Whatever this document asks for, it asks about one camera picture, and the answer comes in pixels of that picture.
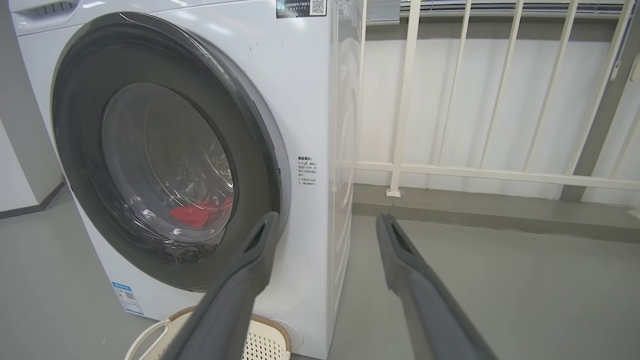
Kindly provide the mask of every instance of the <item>basket handle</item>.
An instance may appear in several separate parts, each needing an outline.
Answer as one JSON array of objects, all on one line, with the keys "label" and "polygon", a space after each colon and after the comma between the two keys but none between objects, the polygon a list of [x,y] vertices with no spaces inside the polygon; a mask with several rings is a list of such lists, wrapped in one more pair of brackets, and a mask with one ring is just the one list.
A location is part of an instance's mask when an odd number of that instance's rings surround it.
[{"label": "basket handle", "polygon": [[158,342],[160,342],[160,339],[163,338],[164,335],[166,335],[167,331],[169,331],[169,328],[167,328],[167,325],[170,323],[171,321],[169,319],[163,320],[161,322],[157,322],[153,325],[151,325],[150,327],[147,327],[147,330],[144,330],[142,332],[142,334],[140,334],[138,336],[138,338],[136,339],[136,341],[133,342],[133,344],[131,344],[131,347],[129,348],[129,351],[127,351],[127,355],[125,356],[125,360],[133,360],[133,354],[136,353],[136,351],[138,350],[138,347],[140,346],[140,344],[142,344],[142,341],[144,341],[147,336],[149,336],[149,334],[151,334],[152,332],[160,329],[160,327],[164,326],[164,331],[162,334],[160,334],[160,336],[158,336],[158,339],[156,339],[154,341],[154,343],[147,349],[147,351],[145,351],[144,354],[142,354],[142,356],[140,356],[138,358],[138,360],[140,359],[144,359],[145,356],[147,356],[147,354],[151,351],[151,349],[154,348],[154,346],[156,344],[158,344]]}]

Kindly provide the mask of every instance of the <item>washing machine drum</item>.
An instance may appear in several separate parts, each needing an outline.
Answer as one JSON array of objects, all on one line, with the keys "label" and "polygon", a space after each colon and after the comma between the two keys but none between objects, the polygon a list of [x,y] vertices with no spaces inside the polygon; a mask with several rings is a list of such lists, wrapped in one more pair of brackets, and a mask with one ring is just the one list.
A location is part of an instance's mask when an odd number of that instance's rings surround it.
[{"label": "washing machine drum", "polygon": [[217,52],[155,17],[109,14],[68,46],[52,97],[60,159],[93,225],[139,269],[193,291],[282,206],[264,110]]}]

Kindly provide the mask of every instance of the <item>black sticker with qr code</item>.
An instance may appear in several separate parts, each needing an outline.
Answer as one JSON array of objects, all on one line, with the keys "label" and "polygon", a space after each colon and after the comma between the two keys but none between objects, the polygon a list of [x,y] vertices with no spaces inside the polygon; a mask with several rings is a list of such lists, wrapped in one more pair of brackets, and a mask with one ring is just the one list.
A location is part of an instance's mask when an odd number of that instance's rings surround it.
[{"label": "black sticker with qr code", "polygon": [[276,18],[326,16],[327,0],[276,0]]}]

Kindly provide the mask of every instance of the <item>blue and white label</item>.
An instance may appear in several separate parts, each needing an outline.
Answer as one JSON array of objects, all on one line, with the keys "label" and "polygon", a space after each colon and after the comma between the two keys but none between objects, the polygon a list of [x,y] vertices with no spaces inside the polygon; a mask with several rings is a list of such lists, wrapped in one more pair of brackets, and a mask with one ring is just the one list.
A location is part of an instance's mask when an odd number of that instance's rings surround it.
[{"label": "blue and white label", "polygon": [[138,301],[136,300],[136,296],[133,295],[133,291],[131,288],[118,284],[117,282],[112,282],[113,288],[116,290],[116,294],[118,294],[118,298],[122,303],[122,307],[130,313],[134,313],[137,315],[144,315],[142,313],[142,309],[140,309],[140,305],[138,305]]}]

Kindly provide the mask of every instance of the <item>sticker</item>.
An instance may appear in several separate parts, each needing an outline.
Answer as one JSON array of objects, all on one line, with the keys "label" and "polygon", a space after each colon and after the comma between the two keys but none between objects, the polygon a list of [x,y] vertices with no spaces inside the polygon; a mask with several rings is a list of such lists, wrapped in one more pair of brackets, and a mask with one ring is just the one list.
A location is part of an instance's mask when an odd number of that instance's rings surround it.
[{"label": "sticker", "polygon": [[144,315],[130,287],[123,284],[118,284],[117,282],[112,282],[112,284],[113,284],[113,288],[116,290],[116,293],[118,294],[118,298],[120,298],[120,302],[122,303],[122,306],[126,311],[130,313],[138,314],[138,315]]},{"label": "sticker", "polygon": [[309,156],[298,156],[298,184],[316,186],[317,163]]},{"label": "sticker", "polygon": [[276,18],[326,16],[327,0],[276,0]]}]

